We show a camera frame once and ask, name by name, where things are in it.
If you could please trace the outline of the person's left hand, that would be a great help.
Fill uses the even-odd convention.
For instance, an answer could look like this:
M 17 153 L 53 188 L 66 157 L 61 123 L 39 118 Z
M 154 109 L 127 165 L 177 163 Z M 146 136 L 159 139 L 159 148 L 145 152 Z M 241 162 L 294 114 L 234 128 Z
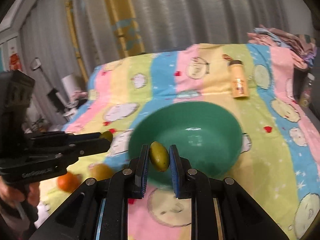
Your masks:
M 17 202 L 23 202 L 25 200 L 27 200 L 30 205 L 37 207 L 40 202 L 40 183 L 31 183 L 29 185 L 29 193 L 27 197 L 25 197 L 25 194 L 23 192 L 7 185 L 1 178 L 0 195 L 1 200 L 3 200 L 6 204 L 13 208 L 16 207 Z

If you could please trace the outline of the pink sleeve forearm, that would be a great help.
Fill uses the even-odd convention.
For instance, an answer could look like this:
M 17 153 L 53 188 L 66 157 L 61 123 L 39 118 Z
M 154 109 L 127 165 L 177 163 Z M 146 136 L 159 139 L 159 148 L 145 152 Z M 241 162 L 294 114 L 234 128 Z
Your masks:
M 1 199 L 1 239 L 29 239 L 36 227 Z

